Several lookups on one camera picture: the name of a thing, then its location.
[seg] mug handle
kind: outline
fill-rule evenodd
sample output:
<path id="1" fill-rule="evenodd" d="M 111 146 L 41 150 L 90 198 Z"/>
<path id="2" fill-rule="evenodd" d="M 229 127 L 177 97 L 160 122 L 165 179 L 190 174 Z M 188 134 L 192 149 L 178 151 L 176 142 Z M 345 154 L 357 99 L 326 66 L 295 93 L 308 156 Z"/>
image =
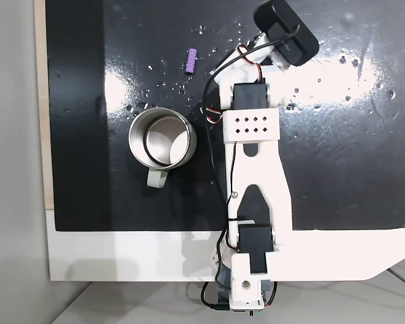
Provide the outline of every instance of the mug handle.
<path id="1" fill-rule="evenodd" d="M 162 188 L 168 176 L 168 170 L 148 169 L 147 186 Z"/>

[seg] black surface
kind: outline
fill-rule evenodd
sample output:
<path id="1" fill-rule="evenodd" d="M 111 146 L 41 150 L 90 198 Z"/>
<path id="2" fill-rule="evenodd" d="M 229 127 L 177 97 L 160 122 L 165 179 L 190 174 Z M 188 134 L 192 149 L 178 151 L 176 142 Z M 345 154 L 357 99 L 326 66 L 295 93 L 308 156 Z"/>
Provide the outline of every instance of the black surface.
<path id="1" fill-rule="evenodd" d="M 321 42 L 315 59 L 290 70 L 290 105 L 280 109 L 294 229 L 404 227 L 405 1 L 288 2 Z M 57 230 L 222 227 L 193 108 L 208 72 L 257 34 L 258 4 L 47 0 Z M 200 59 L 189 80 L 191 47 Z M 132 119 L 151 105 L 184 114 L 198 136 L 195 156 L 161 190 L 146 186 L 128 146 Z M 225 183 L 221 126 L 213 133 Z"/>

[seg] white platform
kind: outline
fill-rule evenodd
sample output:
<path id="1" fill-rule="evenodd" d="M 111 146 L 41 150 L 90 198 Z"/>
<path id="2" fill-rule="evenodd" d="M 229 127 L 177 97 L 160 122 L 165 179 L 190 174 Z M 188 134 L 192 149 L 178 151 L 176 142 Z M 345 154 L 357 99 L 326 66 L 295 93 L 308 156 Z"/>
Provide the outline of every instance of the white platform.
<path id="1" fill-rule="evenodd" d="M 53 281 L 213 280 L 219 232 L 57 232 L 46 216 Z M 405 228 L 290 237 L 272 260 L 278 281 L 368 279 L 405 259 Z"/>

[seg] wire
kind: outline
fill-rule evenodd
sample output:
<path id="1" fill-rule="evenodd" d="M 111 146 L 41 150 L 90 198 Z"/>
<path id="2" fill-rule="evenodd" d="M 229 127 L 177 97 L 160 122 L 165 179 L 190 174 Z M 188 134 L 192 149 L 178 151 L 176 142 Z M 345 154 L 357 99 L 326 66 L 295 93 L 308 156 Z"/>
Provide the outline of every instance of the wire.
<path id="1" fill-rule="evenodd" d="M 202 289 L 201 289 L 201 301 L 202 301 L 202 303 L 205 305 L 205 306 L 207 306 L 207 307 L 209 307 L 209 308 L 211 308 L 211 309 L 214 309 L 215 308 L 215 305 L 214 304 L 211 304 L 210 302 L 207 302 L 206 300 L 205 300 L 205 290 L 207 289 L 207 285 L 209 284 L 209 282 L 208 281 L 206 281 L 205 283 L 204 283 L 204 285 L 202 286 Z"/>
<path id="2" fill-rule="evenodd" d="M 237 46 L 237 52 L 238 52 L 239 54 L 243 54 L 243 52 L 240 50 L 240 47 L 243 47 L 244 49 L 246 49 L 246 52 L 248 51 L 248 49 L 247 49 L 246 46 L 244 46 L 243 44 L 240 44 L 240 45 Z M 246 58 L 246 56 L 243 57 L 243 61 L 245 61 L 247 64 L 255 65 L 255 66 L 256 66 L 256 68 L 258 69 L 259 81 L 262 82 L 262 81 L 263 81 L 263 71 L 262 71 L 262 69 L 261 69 L 261 65 L 259 65 L 258 63 L 252 62 L 251 60 L 249 60 L 248 58 Z"/>
<path id="3" fill-rule="evenodd" d="M 227 205 L 229 205 L 229 203 L 230 203 L 231 195 L 232 195 L 232 192 L 233 192 L 233 190 L 232 190 L 232 179 L 233 179 L 234 165 L 236 164 L 236 153 L 237 153 L 237 142 L 234 142 L 234 147 L 233 147 L 233 150 L 232 150 L 231 172 L 229 173 L 229 188 L 230 188 L 231 192 L 230 192 L 228 200 L 227 200 Z M 227 246 L 229 248 L 231 248 L 232 250 L 238 250 L 238 246 L 232 246 L 230 244 L 230 240 L 228 238 L 228 223 L 227 223 L 227 232 L 226 232 L 226 235 L 225 235 L 225 241 L 226 241 Z"/>
<path id="4" fill-rule="evenodd" d="M 213 75 L 209 78 L 209 80 L 207 81 L 205 88 L 204 88 L 204 92 L 202 94 L 202 114 L 204 115 L 204 119 L 207 119 L 207 97 L 209 95 L 209 89 L 210 89 L 210 85 L 211 83 L 214 81 L 214 79 L 216 78 L 216 76 L 219 75 L 219 73 L 221 73 L 224 69 L 228 68 L 229 66 L 231 66 L 232 64 L 234 64 L 235 62 L 241 60 L 243 57 L 246 57 L 247 55 L 254 53 L 260 49 L 263 49 L 265 47 L 269 47 L 269 46 L 275 46 L 277 44 L 280 44 L 292 37 L 294 37 L 298 31 L 300 29 L 300 25 L 297 25 L 297 28 L 295 29 L 295 31 L 293 33 L 287 34 L 284 37 L 275 40 L 273 42 L 270 43 L 266 43 L 257 47 L 254 47 L 253 49 L 250 49 L 249 51 L 247 51 L 244 54 L 240 54 L 239 56 L 233 58 L 231 61 L 225 63 L 223 66 L 219 67 L 217 69 L 217 71 L 215 73 L 213 73 Z M 221 232 L 221 235 L 219 236 L 219 239 L 216 242 L 216 253 L 217 253 L 217 258 L 218 258 L 218 268 L 217 268 L 217 272 L 215 275 L 215 281 L 218 285 L 220 285 L 222 288 L 225 289 L 231 289 L 230 287 L 227 287 L 225 285 L 223 285 L 222 283 L 219 282 L 218 277 L 219 277 L 219 273 L 221 271 L 221 264 L 222 264 L 222 256 L 221 256 L 221 242 L 222 239 L 227 231 L 228 228 L 228 204 L 227 204 L 227 200 L 225 199 L 225 197 L 223 196 L 223 192 L 222 192 L 222 188 L 221 188 L 221 184 L 219 183 L 219 180 L 217 179 L 216 176 L 216 168 L 215 168 L 215 160 L 214 160 L 214 156 L 213 156 L 213 145 L 211 143 L 211 137 L 210 137 L 210 130 L 209 127 L 207 125 L 207 122 L 204 123 L 205 125 L 205 133 L 206 133 L 206 137 L 207 137 L 207 144 L 209 146 L 209 155 L 210 155 L 210 164 L 211 164 L 211 171 L 213 173 L 213 181 L 215 183 L 217 192 L 219 193 L 219 197 L 221 199 L 222 202 L 222 206 L 223 206 L 223 211 L 224 211 L 224 217 L 225 217 L 225 226 Z"/>
<path id="5" fill-rule="evenodd" d="M 266 303 L 266 305 L 264 305 L 264 306 L 267 307 L 267 306 L 270 306 L 270 305 L 271 305 L 271 303 L 275 300 L 276 291 L 277 291 L 277 281 L 275 281 L 275 284 L 273 285 L 273 290 L 272 290 L 272 292 L 271 292 L 269 301 L 268 301 L 268 302 Z"/>
<path id="6" fill-rule="evenodd" d="M 210 117 L 209 115 L 207 115 L 206 120 L 210 123 L 210 124 L 217 124 L 221 121 L 222 119 L 222 110 L 218 110 L 218 109 L 214 109 L 212 107 L 206 107 L 205 108 L 207 111 L 210 111 L 211 113 L 215 113 L 216 115 L 219 115 L 220 117 L 218 119 L 213 119 L 212 117 Z M 203 107 L 200 107 L 200 111 L 201 113 L 204 115 L 203 113 Z"/>

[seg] stainless steel cup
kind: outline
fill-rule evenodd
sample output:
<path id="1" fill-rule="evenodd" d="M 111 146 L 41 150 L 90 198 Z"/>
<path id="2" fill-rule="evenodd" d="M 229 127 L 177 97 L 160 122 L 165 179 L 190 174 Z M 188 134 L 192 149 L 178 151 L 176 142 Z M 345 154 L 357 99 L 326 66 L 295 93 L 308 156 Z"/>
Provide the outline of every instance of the stainless steel cup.
<path id="1" fill-rule="evenodd" d="M 147 186 L 162 188 L 168 170 L 185 164 L 196 148 L 195 130 L 176 111 L 151 108 L 130 126 L 129 147 L 135 158 L 148 167 Z"/>

